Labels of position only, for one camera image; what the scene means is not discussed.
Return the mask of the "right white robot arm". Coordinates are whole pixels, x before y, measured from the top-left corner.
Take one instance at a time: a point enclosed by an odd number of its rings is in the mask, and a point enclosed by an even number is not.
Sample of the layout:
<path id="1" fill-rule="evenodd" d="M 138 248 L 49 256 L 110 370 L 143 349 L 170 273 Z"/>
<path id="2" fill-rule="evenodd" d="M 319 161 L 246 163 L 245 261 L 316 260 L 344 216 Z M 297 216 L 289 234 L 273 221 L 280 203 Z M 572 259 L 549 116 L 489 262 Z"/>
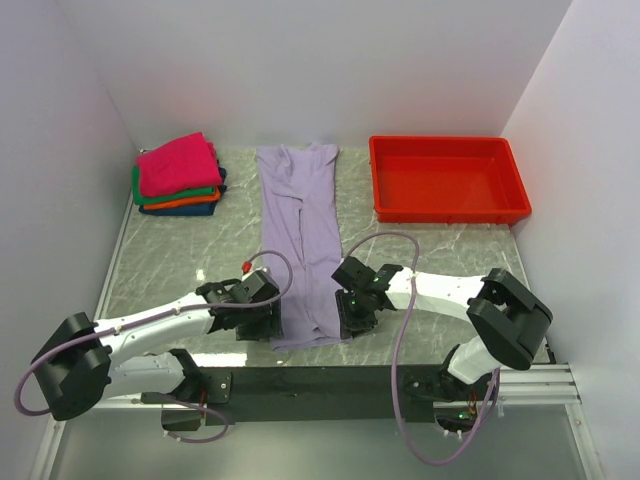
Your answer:
<path id="1" fill-rule="evenodd" d="M 457 345 L 425 380 L 407 380 L 426 398 L 461 400 L 500 367 L 526 371 L 533 364 L 553 315 L 509 271 L 456 277 L 385 264 L 375 271 L 349 256 L 332 274 L 341 333 L 357 336 L 377 325 L 377 311 L 420 311 L 469 322 L 476 335 Z"/>

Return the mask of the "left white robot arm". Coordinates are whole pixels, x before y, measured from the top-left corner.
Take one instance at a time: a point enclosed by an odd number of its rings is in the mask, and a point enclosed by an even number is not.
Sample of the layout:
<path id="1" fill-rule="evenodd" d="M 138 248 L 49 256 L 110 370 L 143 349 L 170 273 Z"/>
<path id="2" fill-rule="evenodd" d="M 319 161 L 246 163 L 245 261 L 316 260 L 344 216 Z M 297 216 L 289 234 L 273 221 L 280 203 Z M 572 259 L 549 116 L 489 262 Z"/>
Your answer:
<path id="1" fill-rule="evenodd" d="M 76 418 L 103 399 L 137 393 L 176 401 L 206 396 L 206 381 L 184 349 L 157 354 L 180 339 L 240 329 L 270 337 L 280 326 L 281 289 L 255 270 L 242 279 L 209 282 L 147 311 L 92 321 L 63 321 L 33 359 L 34 374 L 56 420 Z"/>

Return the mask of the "lavender t shirt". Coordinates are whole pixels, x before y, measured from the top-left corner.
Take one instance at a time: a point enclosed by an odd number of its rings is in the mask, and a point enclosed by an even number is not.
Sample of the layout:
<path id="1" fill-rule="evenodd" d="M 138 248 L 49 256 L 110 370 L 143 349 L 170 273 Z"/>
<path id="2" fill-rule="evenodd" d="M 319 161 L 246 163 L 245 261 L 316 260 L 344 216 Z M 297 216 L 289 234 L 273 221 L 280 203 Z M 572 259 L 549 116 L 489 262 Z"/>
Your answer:
<path id="1" fill-rule="evenodd" d="M 281 299 L 282 336 L 274 350 L 287 351 L 341 341 L 331 278 L 342 248 L 335 204 L 336 145 L 305 149 L 259 147 L 262 247 L 283 254 L 293 282 Z"/>

